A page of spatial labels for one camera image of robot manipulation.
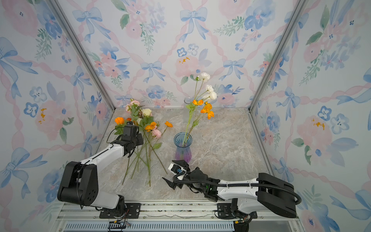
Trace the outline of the blue purple glass vase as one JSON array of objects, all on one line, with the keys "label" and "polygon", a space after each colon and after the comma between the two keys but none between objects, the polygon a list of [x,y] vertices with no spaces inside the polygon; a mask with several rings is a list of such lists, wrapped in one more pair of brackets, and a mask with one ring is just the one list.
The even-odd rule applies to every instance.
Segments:
[{"label": "blue purple glass vase", "polygon": [[180,132],[174,137],[174,144],[176,146],[175,159],[184,160],[189,163],[192,159],[192,152],[190,146],[193,138],[186,132]]}]

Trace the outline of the pink orange bud stem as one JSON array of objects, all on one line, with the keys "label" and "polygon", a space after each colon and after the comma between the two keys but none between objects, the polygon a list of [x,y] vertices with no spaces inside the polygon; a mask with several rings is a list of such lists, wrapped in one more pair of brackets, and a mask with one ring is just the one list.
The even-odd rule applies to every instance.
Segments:
[{"label": "pink orange bud stem", "polygon": [[169,128],[173,128],[173,124],[169,121],[166,121],[164,123],[165,129],[163,131],[160,130],[159,126],[160,124],[157,122],[150,122],[149,124],[146,124],[144,127],[144,135],[146,139],[146,166],[148,170],[148,186],[152,186],[152,156],[154,155],[155,158],[157,158],[158,162],[160,163],[162,169],[164,170],[165,174],[167,174],[167,171],[165,169],[165,166],[157,153],[157,151],[162,147],[162,142],[160,141],[164,133]]}]

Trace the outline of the orange poppy flower stem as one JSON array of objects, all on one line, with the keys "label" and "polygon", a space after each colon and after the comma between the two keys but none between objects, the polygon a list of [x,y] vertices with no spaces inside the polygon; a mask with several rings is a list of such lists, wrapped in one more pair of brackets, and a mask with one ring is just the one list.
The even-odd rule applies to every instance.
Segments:
[{"label": "orange poppy flower stem", "polygon": [[186,125],[186,135],[183,139],[182,145],[186,145],[189,140],[192,130],[198,126],[200,119],[203,116],[207,116],[207,119],[210,120],[214,117],[214,112],[212,111],[212,104],[210,103],[211,97],[206,97],[201,100],[193,100],[188,106],[189,110],[188,120]]}]

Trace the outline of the white flower stem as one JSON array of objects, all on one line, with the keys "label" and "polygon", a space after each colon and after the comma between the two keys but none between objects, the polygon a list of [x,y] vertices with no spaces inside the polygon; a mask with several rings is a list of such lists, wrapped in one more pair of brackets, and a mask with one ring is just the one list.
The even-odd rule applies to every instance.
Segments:
[{"label": "white flower stem", "polygon": [[206,83],[210,80],[211,75],[206,72],[201,72],[198,76],[194,77],[196,81],[195,85],[195,92],[193,99],[194,100],[201,100],[206,97],[211,97],[210,103],[217,99],[217,93],[211,85],[206,85]]}]

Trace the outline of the orange marigold flower stem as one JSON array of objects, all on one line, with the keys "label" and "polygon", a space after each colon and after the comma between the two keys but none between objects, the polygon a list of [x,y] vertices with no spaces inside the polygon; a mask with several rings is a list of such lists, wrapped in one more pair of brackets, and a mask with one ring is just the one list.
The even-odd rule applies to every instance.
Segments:
[{"label": "orange marigold flower stem", "polygon": [[119,136],[121,133],[122,133],[122,128],[121,127],[124,127],[125,125],[134,125],[132,122],[130,122],[130,121],[127,121],[127,122],[125,122],[124,121],[124,123],[123,124],[119,124],[119,125],[117,125],[116,127],[115,127],[115,130],[116,130],[116,133],[115,134],[117,134],[117,136]]}]

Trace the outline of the pink rose flower stem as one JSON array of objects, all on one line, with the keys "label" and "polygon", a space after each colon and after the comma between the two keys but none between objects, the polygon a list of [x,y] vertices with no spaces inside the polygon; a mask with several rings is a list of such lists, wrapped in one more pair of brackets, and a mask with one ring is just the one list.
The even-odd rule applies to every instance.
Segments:
[{"label": "pink rose flower stem", "polygon": [[139,126],[144,117],[140,102],[131,99],[130,103],[126,105],[125,109],[127,113],[130,113],[130,116],[126,120],[132,122],[136,126]]}]

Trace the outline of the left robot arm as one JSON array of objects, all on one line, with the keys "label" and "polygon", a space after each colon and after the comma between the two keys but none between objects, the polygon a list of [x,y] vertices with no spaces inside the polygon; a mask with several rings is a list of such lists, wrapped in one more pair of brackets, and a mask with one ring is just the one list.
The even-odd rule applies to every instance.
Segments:
[{"label": "left robot arm", "polygon": [[127,212],[124,197],[99,190],[98,174],[124,156],[130,157],[144,144],[139,127],[128,122],[123,132],[103,151],[82,161],[69,162],[63,172],[57,199],[61,202],[90,206],[113,215]]}]

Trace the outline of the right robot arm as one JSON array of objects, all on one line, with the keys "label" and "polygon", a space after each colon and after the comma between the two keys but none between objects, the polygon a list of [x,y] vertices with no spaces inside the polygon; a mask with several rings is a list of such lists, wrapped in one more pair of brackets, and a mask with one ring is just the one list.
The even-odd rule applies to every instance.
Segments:
[{"label": "right robot arm", "polygon": [[246,217],[252,212],[269,210],[285,218],[297,216],[296,206],[302,201],[294,186],[267,173],[245,181],[214,179],[200,168],[190,170],[185,160],[173,160],[169,166],[172,180],[166,179],[172,189],[187,186],[194,193],[201,193],[212,202],[231,201],[235,218]]}]

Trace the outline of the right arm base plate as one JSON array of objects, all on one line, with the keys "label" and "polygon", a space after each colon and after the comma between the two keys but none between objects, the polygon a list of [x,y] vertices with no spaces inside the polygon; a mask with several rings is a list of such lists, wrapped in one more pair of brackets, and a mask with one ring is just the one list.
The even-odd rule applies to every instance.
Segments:
[{"label": "right arm base plate", "polygon": [[252,213],[242,213],[237,209],[232,208],[232,203],[218,203],[216,204],[217,210],[214,212],[214,215],[218,219],[256,219],[258,218],[256,212]]}]

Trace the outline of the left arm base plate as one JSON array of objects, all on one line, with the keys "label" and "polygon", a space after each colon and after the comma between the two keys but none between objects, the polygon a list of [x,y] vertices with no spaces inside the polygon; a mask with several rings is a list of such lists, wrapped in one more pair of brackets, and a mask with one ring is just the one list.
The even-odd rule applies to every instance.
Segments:
[{"label": "left arm base plate", "polygon": [[100,211],[100,219],[138,219],[141,211],[140,203],[125,203],[115,209],[104,208]]}]

